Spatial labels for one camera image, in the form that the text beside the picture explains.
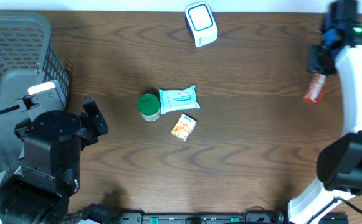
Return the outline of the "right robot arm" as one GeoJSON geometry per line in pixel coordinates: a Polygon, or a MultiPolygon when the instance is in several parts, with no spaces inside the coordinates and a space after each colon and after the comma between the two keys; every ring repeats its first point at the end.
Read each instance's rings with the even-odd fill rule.
{"type": "Polygon", "coordinates": [[[307,96],[315,100],[326,77],[338,75],[343,99],[341,138],[324,148],[317,160],[317,176],[287,204],[279,223],[348,223],[329,212],[362,195],[362,23],[358,2],[337,0],[329,5],[320,28],[321,43],[312,45],[307,70],[316,75],[307,96]]]}

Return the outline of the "light blue wipes pack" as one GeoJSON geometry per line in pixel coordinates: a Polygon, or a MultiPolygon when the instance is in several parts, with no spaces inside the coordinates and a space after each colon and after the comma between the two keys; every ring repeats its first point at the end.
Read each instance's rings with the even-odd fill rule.
{"type": "Polygon", "coordinates": [[[178,110],[200,109],[195,88],[196,86],[193,85],[183,90],[159,89],[161,114],[178,110]]]}

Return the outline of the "green lid jar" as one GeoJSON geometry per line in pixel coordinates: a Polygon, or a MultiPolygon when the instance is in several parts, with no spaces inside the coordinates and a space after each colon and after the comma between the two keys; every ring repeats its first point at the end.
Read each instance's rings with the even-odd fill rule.
{"type": "Polygon", "coordinates": [[[161,105],[156,95],[151,93],[140,96],[138,109],[145,121],[156,121],[161,115],[161,105]]]}

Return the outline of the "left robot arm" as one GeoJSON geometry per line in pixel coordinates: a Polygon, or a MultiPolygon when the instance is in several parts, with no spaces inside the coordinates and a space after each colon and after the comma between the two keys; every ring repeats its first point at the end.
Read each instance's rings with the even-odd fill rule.
{"type": "Polygon", "coordinates": [[[0,183],[0,223],[79,223],[83,214],[68,213],[69,198],[80,188],[80,155],[108,132],[96,102],[86,96],[80,115],[51,109],[43,113],[40,100],[58,96],[55,89],[16,100],[28,112],[16,124],[23,142],[18,159],[0,183]]]}

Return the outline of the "red Top snack bar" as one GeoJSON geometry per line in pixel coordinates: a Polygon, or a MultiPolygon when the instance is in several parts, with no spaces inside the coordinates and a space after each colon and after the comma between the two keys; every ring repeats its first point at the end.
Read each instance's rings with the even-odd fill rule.
{"type": "Polygon", "coordinates": [[[320,104],[325,94],[326,76],[315,73],[303,100],[306,103],[320,104]]]}

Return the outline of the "small orange carton box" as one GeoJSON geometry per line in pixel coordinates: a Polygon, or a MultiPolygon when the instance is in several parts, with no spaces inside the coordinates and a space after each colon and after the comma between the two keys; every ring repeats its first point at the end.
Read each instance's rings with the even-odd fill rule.
{"type": "Polygon", "coordinates": [[[197,121],[194,118],[182,114],[174,125],[174,128],[171,130],[171,134],[183,141],[187,141],[196,125],[197,121]]]}

